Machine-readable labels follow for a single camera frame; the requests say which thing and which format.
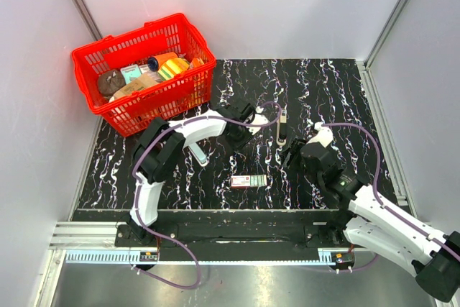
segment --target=grocery item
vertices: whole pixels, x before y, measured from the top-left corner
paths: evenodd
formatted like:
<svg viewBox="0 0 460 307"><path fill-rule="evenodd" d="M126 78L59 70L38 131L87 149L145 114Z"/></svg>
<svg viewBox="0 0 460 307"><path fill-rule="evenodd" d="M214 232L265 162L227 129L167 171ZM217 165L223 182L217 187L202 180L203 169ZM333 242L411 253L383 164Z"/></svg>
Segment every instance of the grocery item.
<svg viewBox="0 0 460 307"><path fill-rule="evenodd" d="M124 80L126 81L126 84L131 83L134 79L138 78L142 74L137 64L122 68L120 71L124 77Z"/></svg>
<svg viewBox="0 0 460 307"><path fill-rule="evenodd" d="M184 58L169 59L160 67L158 73L164 81L168 81L179 73L186 71L189 65L190 63Z"/></svg>
<svg viewBox="0 0 460 307"><path fill-rule="evenodd" d="M158 71L161 66L166 63L169 59L175 59L178 55L174 52L169 52L165 54L155 55L147 59L147 64L152 71Z"/></svg>
<svg viewBox="0 0 460 307"><path fill-rule="evenodd" d="M98 90L105 98L111 98L114 93L126 85L120 71L113 69L98 77Z"/></svg>
<svg viewBox="0 0 460 307"><path fill-rule="evenodd" d="M267 176L262 175L233 175L231 177L231 187L262 187L267 185Z"/></svg>
<svg viewBox="0 0 460 307"><path fill-rule="evenodd" d="M146 72L149 72L151 71L148 64L145 64L145 65L139 65L139 69L141 70L141 73L146 73Z"/></svg>
<svg viewBox="0 0 460 307"><path fill-rule="evenodd" d="M197 68L198 66L202 66L202 65L204 65L203 59L193 58L188 68Z"/></svg>
<svg viewBox="0 0 460 307"><path fill-rule="evenodd" d="M131 83L126 84L123 88L114 94L114 100L123 96L131 95L135 91L141 91L151 86L161 83L160 78L155 78L151 73L143 73L140 77L134 79Z"/></svg>

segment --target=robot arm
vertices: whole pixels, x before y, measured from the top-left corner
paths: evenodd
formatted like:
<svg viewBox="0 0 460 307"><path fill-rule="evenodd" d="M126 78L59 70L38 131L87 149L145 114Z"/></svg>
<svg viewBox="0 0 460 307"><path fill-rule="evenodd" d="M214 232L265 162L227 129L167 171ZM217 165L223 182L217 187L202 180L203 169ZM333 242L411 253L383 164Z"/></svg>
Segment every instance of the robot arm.
<svg viewBox="0 0 460 307"><path fill-rule="evenodd" d="M366 247L385 257L415 277L419 286L440 301L449 302L460 285L460 262L433 239L460 253L460 233L446 236L424 224L378 194L350 170L338 167L330 148L331 129L315 124L317 134L308 142L296 139L287 149L284 166L303 169L311 182L319 185L326 205L339 209L339 222L332 232L341 232L352 244ZM416 225L423 236L409 226Z"/></svg>
<svg viewBox="0 0 460 307"><path fill-rule="evenodd" d="M242 102L237 102L235 106L221 107L217 111L210 110L200 116L225 116L226 118L247 122L248 124L268 123L267 118L256 113L253 106ZM167 127L183 124L185 121L190 121L190 119L171 122L165 122L161 118L154 119L139 138L137 146L134 148L134 161L139 159L142 153L162 130ZM147 226L150 226L157 220L157 207L161 189L166 178L172 175L183 148L199 142L200 140L218 137L223 134L230 146L234 150L238 150L259 130L260 127L245 128L235 124L229 124L225 120L220 119L205 119L176 129L166 138L162 146L154 148L151 153L146 156L137 171L137 177L141 180L141 183L137 181L137 184L141 184L138 192L139 215L143 222ZM136 224L141 225L134 206L130 211L130 215Z"/></svg>

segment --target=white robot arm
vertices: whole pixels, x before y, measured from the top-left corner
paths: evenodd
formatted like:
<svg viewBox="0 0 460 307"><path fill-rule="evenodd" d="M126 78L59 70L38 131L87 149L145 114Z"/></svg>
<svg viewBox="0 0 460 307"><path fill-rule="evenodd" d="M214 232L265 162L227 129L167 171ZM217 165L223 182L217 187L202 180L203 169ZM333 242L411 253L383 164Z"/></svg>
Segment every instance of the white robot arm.
<svg viewBox="0 0 460 307"><path fill-rule="evenodd" d="M268 123L268 120L265 116L255 113L255 109L250 109L248 111L248 108L250 108L249 105L245 106L240 106L239 108L235 107L230 107L227 106L224 111L221 110L221 112L225 113L226 116L228 116L228 113L232 113L232 116L237 118L238 120L246 120L248 121L248 124L266 124ZM212 111L209 110L204 114L201 114L200 116L222 116L221 113L217 111ZM187 121L186 120L181 120L181 121L171 121L169 122L169 126L173 127L178 124L182 124L183 122ZM200 122L196 122L194 124L189 124L184 127L180 127L176 129L175 133L176 135L179 134L178 137L182 137L184 140L182 141L183 144L182 147L180 148L181 150L185 147L189 147L190 145L199 142L203 139L210 138L210 137L217 137L225 133L227 139L229 139L229 142L232 144L232 146L237 149L244 144L248 140L252 138L252 136L257 133L260 130L260 127L250 127L249 129L244 129L244 131L241 130L241 132L235 127L235 125L228 124L225 120L220 120L220 119L205 119ZM142 138L139 140L140 143L144 143L143 148L147 147L147 143L151 142L154 137L152 137L151 133L149 130L146 130L146 132L142 135L148 138L147 140L142 140ZM137 150L135 150L134 156L139 155L139 148L142 148L138 146ZM172 154L170 157L166 158L171 158L172 160L170 162L167 162L167 166L170 169L171 167L174 168L175 165L177 164L177 155L175 156ZM148 168L145 168L144 171L140 170L137 171L137 177L141 180L141 188L139 190L139 214L141 216L141 219L143 222L147 225L150 226L152 225L158 217L158 212L157 212L157 207L158 207L158 201L160 199L160 194L161 194L161 189L164 184L164 180L162 178L152 178L149 179L148 176L146 176L145 170L150 170ZM130 211L131 218L138 224L141 225L139 222L139 219L137 218L137 213L134 209L134 207Z"/></svg>
<svg viewBox="0 0 460 307"><path fill-rule="evenodd" d="M349 243L401 266L427 293L449 302L460 284L460 262L440 244L460 254L460 234L447 236L424 224L374 191L354 172L340 169L330 147L331 129L317 123L315 131L317 134L308 142L296 139L291 144L283 154L283 165L304 170L309 180L319 185L326 205L339 209L339 221L332 222L331 231L341 232Z"/></svg>

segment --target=cardboard box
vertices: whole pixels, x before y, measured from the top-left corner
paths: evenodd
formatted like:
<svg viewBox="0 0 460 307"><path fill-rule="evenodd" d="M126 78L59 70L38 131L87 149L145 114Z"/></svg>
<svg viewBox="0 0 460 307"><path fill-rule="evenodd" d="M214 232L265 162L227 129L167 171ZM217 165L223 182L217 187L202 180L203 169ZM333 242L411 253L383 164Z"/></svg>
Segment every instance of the cardboard box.
<svg viewBox="0 0 460 307"><path fill-rule="evenodd" d="M123 96L131 95L135 91L141 91L152 86L156 86L162 82L161 78L157 76L157 73L147 72L141 74L140 77L134 79L131 83L126 84L123 88L118 90L114 94L114 100L121 98Z"/></svg>
<svg viewBox="0 0 460 307"><path fill-rule="evenodd" d="M267 175L233 175L231 177L231 187L247 188L261 187L267 185Z"/></svg>

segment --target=purple cable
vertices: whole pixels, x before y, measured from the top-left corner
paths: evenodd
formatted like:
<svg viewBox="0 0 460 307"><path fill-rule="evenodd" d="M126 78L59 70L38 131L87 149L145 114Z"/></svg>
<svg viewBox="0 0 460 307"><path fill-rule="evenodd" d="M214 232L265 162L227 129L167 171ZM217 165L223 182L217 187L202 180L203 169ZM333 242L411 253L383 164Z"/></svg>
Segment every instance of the purple cable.
<svg viewBox="0 0 460 307"><path fill-rule="evenodd" d="M407 224L408 226L410 226L412 229L416 230L417 232L419 232L420 234L422 234L425 238L428 238L429 237L429 233L424 231L423 229L421 229L419 226L415 225L414 223L412 223L411 221L409 221L408 219L406 219L404 216L402 215L399 215L398 212L394 211L393 209L391 209L390 207L386 206L383 204L383 200L380 198L378 192L377 192L377 181L379 180L379 174L380 174L380 162L381 162L381 155L380 155L380 148L377 144L377 141L375 140L375 138L369 133L369 131L367 131L364 127L362 126L359 126L359 125L356 125L356 124L350 124L348 122L336 122L334 124L324 124L324 126L326 127L354 127L355 129L358 129L359 131L362 131L363 133L366 134L366 136L371 140L372 144L374 145L375 147L375 150L377 152L377 167L375 168L375 174L374 174L374 180L372 182L372 190L374 192L374 197L375 197L375 200L381 205L384 207L385 210L387 210L388 212L390 212L394 217L396 217L397 219L399 219L400 221L404 222L405 224ZM433 241L435 244L437 244L438 246L440 246L441 248L443 248L444 250L446 250L452 257L454 257L457 261L460 262L460 255L456 254L455 251L453 251L452 249L450 249L449 247L447 247L443 242L441 242L440 240L436 239L436 238L433 238Z"/></svg>
<svg viewBox="0 0 460 307"><path fill-rule="evenodd" d="M223 116L215 116L215 115L211 115L211 116L198 116L196 118L192 118L192 119L189 119L189 120L185 120L183 124L178 124L178 125L175 125L175 126L172 126L168 129L166 129L165 131L161 132L158 137L156 137L152 143L150 143L150 145L147 147L147 149L142 153L141 157L138 159L138 161L136 162L136 164L134 165L134 168L132 170L132 176L137 180L138 184L137 184L137 187L136 187L136 193L134 195L134 210L136 212L136 216L137 216L137 219L139 220L139 223L140 225L142 226L142 228L144 228L145 230L147 230L150 234L152 235L155 235L156 237L161 237L162 239L166 239L166 240L169 240L171 242L174 242L175 244L179 245L180 247L182 247L189 255L190 257L193 259L193 261L195 262L195 266L196 266L196 281L194 282L194 284L192 285L180 285L180 284L177 284L177 283L174 283L174 282L171 282L169 280L166 280L158 275L155 275L153 273L150 273L150 272L147 272L145 270L142 270L142 269L139 269L137 267L137 273L140 273L142 272L143 274L147 275L147 276L150 276L151 278L155 278L163 283L166 283L168 285L171 285L172 287L174 288L179 288L179 289L196 289L199 285L200 285L200 281L201 281L201 266L200 264L198 263L198 260L196 259L195 255L193 254L192 251L190 251L182 242L180 242L179 240L176 240L176 239L173 239L172 237L169 237L168 235L164 235L164 234L161 234L161 233L157 233L156 231L154 230L151 230L144 222L143 220L141 219L141 215L139 213L139 191L140 191L140 188L141 188L141 179L137 177L136 175L136 172L138 171L139 169L139 166L141 165L142 161L146 158L146 156L149 154L149 152L153 149L153 147L166 135L168 134L169 132L175 130L175 129L178 129L180 127L184 127L188 124L192 124L193 122L199 122L200 120L207 120L207 119L219 119L219 120L225 120L226 122L230 122L232 124L236 124L236 125L241 125L241 126L245 126L245 127L260 127L260 128L264 128L264 127L268 127L268 126L271 126L273 124L275 124L278 119L280 118L281 116L281 106L274 102L274 101L268 101L268 102L265 102L264 104L261 105L261 107L264 109L266 106L269 106L269 105L273 105L273 106L276 106L278 108L278 114L275 118L275 120L272 120L270 122L268 122L267 124L260 124L260 125L252 125L252 124L245 124L244 122L238 122L236 120L232 120L232 119L227 119L227 118L224 118Z"/></svg>
<svg viewBox="0 0 460 307"><path fill-rule="evenodd" d="M375 256L372 258L372 260L370 262L368 262L366 265L363 265L363 266L357 267L356 269L353 269L353 272L360 272L360 271L364 271L364 270L369 269L371 266L373 266L378 261L379 258L380 258L380 256L376 253Z"/></svg>

